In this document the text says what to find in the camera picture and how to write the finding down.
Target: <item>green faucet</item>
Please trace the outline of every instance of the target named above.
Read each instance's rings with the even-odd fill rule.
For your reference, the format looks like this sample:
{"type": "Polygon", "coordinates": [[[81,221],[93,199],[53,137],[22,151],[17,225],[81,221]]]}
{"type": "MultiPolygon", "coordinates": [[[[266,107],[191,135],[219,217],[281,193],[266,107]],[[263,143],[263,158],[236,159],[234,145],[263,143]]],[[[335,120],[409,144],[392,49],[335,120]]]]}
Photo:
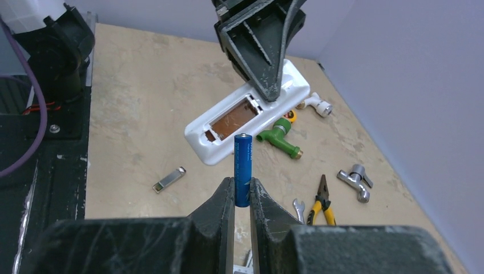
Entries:
{"type": "Polygon", "coordinates": [[[284,140],[284,136],[289,130],[291,130],[291,123],[287,119],[281,118],[274,123],[271,130],[264,130],[256,136],[256,139],[260,142],[267,140],[271,145],[289,154],[292,159],[299,159],[303,155],[301,149],[284,140]]]}

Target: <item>marble-patterned surface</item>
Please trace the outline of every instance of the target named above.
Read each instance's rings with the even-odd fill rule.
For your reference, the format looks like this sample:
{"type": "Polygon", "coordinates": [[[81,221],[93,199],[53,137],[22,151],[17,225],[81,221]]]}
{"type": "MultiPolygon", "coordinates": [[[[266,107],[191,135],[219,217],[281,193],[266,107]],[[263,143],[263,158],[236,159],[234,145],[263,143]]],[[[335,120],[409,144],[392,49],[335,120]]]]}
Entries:
{"type": "MultiPolygon", "coordinates": [[[[314,61],[290,58],[312,91],[334,105],[323,119],[299,111],[286,139],[304,156],[292,160],[268,143],[254,142],[253,175],[271,197],[295,214],[292,200],[312,206],[321,174],[327,174],[337,222],[416,225],[442,244],[456,273],[465,270],[402,181],[314,61]],[[354,163],[374,181],[371,200],[336,179],[354,163]]],[[[86,218],[186,216],[233,175],[233,156],[205,166],[185,141],[185,126],[243,81],[215,43],[99,24],[87,174],[86,218]],[[187,174],[159,195],[154,183],[174,168],[187,174]]],[[[322,215],[317,219],[324,223],[322,215]]],[[[250,249],[248,209],[236,209],[235,259],[250,249]]]]}

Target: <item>small wrench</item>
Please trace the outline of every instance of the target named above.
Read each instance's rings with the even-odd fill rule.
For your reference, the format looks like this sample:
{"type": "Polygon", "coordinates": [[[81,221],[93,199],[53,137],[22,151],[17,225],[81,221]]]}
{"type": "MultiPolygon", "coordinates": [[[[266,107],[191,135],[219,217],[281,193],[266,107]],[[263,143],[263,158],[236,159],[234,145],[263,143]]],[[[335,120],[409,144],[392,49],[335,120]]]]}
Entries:
{"type": "Polygon", "coordinates": [[[306,206],[304,205],[304,201],[302,201],[301,203],[298,203],[296,198],[294,199],[294,201],[292,201],[292,205],[296,210],[297,219],[299,220],[300,223],[304,224],[304,209],[306,208],[306,206]]]}

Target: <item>chrome faucet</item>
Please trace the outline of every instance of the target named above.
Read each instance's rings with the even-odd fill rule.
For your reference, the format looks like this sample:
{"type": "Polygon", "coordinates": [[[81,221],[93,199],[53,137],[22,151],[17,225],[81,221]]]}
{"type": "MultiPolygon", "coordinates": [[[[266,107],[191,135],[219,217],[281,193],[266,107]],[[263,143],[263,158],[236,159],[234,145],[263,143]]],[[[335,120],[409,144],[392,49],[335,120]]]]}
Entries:
{"type": "Polygon", "coordinates": [[[336,177],[349,184],[358,192],[358,201],[360,203],[367,203],[370,200],[370,192],[366,189],[362,182],[365,182],[370,188],[373,187],[373,182],[366,175],[364,166],[354,164],[349,174],[343,170],[340,170],[336,177]]]}

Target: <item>blue battery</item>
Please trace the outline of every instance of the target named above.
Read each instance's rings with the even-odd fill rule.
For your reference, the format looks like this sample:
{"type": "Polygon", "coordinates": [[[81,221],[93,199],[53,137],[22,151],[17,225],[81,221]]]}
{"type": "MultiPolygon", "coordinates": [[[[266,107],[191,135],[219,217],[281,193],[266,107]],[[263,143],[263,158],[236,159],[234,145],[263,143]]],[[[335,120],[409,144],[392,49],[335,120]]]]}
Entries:
{"type": "Polygon", "coordinates": [[[248,207],[252,177],[252,136],[242,133],[234,141],[235,206],[248,207]]]}

